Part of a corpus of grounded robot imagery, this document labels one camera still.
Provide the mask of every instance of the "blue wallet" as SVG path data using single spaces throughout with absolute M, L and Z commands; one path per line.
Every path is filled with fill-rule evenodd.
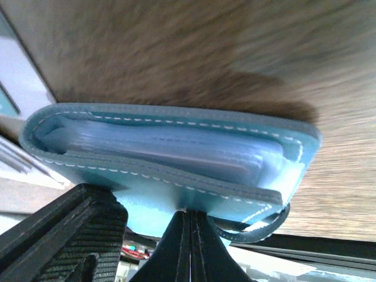
M 135 233 L 161 237 L 177 210 L 199 210 L 230 223 L 222 237 L 255 241 L 287 217 L 321 134 L 249 113 L 58 103 L 28 119 L 20 143 L 73 183 L 110 187 Z

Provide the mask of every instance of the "ribbed black grip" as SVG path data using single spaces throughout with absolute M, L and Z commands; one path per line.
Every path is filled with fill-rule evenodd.
M 0 237 L 0 281 L 113 282 L 126 222 L 110 191 L 76 186 Z

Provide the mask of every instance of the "wooden surface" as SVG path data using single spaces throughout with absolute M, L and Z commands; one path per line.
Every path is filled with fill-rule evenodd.
M 376 1 L 0 4 L 60 102 L 315 124 L 324 146 L 279 232 L 376 241 Z

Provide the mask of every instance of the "wallet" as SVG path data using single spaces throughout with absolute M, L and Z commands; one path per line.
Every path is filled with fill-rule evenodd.
M 73 183 L 110 188 L 137 234 L 161 237 L 176 211 L 197 210 L 239 242 L 283 223 L 321 140 L 296 120 L 100 103 L 47 106 L 20 136 L 28 153 Z

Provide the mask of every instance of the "wooden table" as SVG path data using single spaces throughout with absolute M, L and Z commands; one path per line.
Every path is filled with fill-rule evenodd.
M 0 4 L 60 102 L 315 124 L 324 146 L 279 232 L 376 241 L 375 1 Z

